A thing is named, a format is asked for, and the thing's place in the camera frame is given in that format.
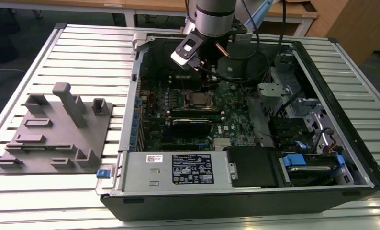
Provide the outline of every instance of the white label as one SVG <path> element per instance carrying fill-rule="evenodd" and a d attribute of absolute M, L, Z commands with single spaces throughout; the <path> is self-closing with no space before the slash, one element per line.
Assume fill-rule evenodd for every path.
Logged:
<path fill-rule="evenodd" d="M 104 4 L 104 6 L 121 7 L 121 4 Z"/>
<path fill-rule="evenodd" d="M 302 18 L 317 18 L 317 16 L 316 15 L 304 14 Z"/>
<path fill-rule="evenodd" d="M 162 155 L 146 155 L 146 163 L 162 163 Z"/>

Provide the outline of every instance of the wooden cabinet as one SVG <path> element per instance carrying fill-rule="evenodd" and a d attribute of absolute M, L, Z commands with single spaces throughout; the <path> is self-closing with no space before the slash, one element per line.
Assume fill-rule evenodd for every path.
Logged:
<path fill-rule="evenodd" d="M 333 37 L 357 65 L 380 46 L 380 0 L 310 0 L 320 17 L 309 37 Z"/>

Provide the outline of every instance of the power supply label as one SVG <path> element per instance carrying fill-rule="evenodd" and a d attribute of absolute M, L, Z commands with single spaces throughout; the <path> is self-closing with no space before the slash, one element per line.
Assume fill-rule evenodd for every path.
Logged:
<path fill-rule="evenodd" d="M 213 184 L 210 154 L 172 155 L 172 182 L 174 184 Z"/>

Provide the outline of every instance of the slotted metal surface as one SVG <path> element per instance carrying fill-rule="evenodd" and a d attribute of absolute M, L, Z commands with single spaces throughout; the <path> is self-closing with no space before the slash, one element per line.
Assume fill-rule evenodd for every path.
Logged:
<path fill-rule="evenodd" d="M 56 82 L 69 82 L 84 101 L 104 97 L 116 107 L 106 134 L 102 166 L 116 163 L 133 59 L 130 41 L 137 31 L 177 34 L 176 30 L 68 25 L 56 30 L 0 118 L 0 156 L 26 109 L 29 93 L 52 95 Z M 380 165 L 380 95 L 344 51 L 322 38 L 300 40 Z M 320 214 L 189 221 L 118 222 L 98 200 L 94 175 L 0 176 L 0 229 L 380 229 L 380 197 L 342 204 Z M 101 181 L 102 188 L 112 180 Z"/>

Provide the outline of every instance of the copper pipe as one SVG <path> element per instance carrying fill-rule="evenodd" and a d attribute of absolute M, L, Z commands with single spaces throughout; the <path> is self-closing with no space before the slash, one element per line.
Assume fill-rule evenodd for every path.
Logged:
<path fill-rule="evenodd" d="M 221 51 L 221 53 L 224 54 L 225 57 L 229 57 L 229 53 L 226 52 L 226 50 L 221 47 L 221 45 L 218 43 L 214 43 L 216 48 Z"/>

